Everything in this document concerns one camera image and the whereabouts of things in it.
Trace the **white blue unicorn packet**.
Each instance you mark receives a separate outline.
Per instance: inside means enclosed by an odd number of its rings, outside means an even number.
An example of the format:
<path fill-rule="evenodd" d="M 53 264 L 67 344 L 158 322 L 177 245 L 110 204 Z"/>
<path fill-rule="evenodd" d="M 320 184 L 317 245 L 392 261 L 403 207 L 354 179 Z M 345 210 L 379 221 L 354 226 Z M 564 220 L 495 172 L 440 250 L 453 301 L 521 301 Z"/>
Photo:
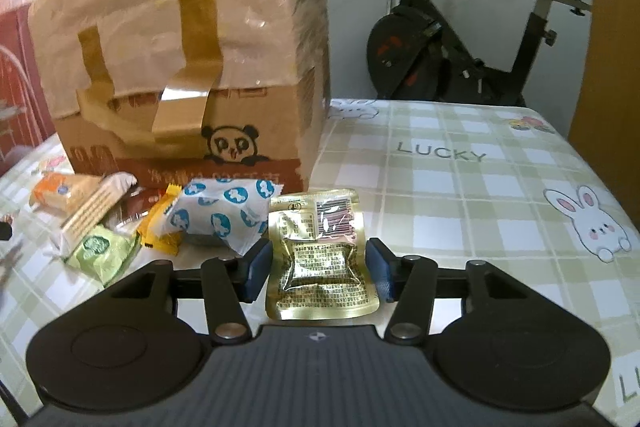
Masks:
<path fill-rule="evenodd" d="M 193 179 L 168 211 L 164 230 L 219 239 L 244 256 L 268 229 L 270 199 L 282 190 L 267 179 Z"/>

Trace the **gold foil snack packet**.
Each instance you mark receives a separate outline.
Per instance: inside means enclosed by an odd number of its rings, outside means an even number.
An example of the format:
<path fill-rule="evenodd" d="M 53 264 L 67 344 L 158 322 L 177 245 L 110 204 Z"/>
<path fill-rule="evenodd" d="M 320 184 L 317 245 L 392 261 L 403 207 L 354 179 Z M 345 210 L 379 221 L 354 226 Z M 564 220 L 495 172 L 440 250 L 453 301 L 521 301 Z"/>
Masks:
<path fill-rule="evenodd" d="M 270 319 L 346 320 L 378 309 L 356 191 L 336 188 L 275 197 L 268 223 Z"/>

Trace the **light green snack packet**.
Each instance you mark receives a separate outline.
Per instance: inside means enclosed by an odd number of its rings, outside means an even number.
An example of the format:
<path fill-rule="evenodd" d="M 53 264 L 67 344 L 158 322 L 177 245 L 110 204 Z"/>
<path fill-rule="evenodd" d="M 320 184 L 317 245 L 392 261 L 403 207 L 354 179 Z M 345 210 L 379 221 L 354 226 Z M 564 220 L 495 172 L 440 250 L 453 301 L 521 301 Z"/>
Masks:
<path fill-rule="evenodd" d="M 137 235 L 122 234 L 96 225 L 81 239 L 65 263 L 106 287 L 126 269 L 139 248 Z"/>

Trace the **yellow snack packet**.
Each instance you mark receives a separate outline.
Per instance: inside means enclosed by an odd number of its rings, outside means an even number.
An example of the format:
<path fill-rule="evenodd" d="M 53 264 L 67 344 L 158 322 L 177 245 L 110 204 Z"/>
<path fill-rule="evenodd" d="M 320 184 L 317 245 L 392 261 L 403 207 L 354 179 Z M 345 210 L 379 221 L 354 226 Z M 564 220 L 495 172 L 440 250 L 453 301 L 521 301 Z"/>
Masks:
<path fill-rule="evenodd" d="M 137 227 L 140 243 L 143 247 L 154 249 L 165 255 L 177 256 L 182 243 L 181 232 L 164 230 L 166 216 L 175 199 L 180 195 L 182 186 L 169 184 L 165 193 L 151 207 L 148 214 Z"/>

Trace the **white wafer packet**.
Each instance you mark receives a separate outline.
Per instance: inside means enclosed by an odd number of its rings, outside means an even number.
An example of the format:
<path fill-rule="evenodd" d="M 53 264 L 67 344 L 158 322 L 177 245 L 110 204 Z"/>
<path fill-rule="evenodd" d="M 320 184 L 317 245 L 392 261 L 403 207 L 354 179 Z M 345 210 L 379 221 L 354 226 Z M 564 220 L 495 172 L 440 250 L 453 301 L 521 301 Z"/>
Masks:
<path fill-rule="evenodd" d="M 55 256 L 66 259 L 107 213 L 138 183 L 128 172 L 118 172 L 103 179 L 98 187 L 72 212 L 58 234 L 52 236 Z"/>

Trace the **orange cracker packet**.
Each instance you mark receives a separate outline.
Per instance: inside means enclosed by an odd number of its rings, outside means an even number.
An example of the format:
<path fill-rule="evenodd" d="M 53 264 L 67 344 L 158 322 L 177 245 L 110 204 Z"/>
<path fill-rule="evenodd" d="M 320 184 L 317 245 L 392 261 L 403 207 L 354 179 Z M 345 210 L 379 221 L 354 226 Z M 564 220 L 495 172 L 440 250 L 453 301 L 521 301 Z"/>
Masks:
<path fill-rule="evenodd" d="M 100 186 L 100 176 L 47 172 L 32 189 L 29 205 L 61 210 L 70 215 Z"/>

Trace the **black exercise bike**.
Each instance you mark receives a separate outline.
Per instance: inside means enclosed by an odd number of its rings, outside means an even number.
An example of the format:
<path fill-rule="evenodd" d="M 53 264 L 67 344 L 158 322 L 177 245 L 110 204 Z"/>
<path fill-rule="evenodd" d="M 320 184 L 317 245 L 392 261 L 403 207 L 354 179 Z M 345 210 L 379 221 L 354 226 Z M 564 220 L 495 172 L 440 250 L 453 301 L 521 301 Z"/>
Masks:
<path fill-rule="evenodd" d="M 373 27 L 379 98 L 576 108 L 590 0 L 397 0 Z"/>

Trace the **brown cardboard box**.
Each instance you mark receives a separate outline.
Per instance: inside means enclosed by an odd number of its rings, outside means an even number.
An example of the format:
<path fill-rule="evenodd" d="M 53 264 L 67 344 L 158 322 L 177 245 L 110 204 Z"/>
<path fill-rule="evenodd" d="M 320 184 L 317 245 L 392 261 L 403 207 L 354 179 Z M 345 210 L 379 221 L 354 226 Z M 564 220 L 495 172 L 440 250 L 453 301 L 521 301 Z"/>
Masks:
<path fill-rule="evenodd" d="M 326 0 L 35 0 L 28 26 L 76 172 L 308 187 L 330 101 Z"/>

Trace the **wooden door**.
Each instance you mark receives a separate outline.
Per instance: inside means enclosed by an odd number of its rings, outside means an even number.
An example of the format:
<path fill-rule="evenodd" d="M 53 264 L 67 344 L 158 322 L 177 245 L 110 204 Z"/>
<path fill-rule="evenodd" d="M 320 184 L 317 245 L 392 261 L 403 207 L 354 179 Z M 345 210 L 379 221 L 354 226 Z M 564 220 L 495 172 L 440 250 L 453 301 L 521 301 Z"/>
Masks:
<path fill-rule="evenodd" d="M 639 223 L 639 0 L 593 0 L 570 144 Z"/>

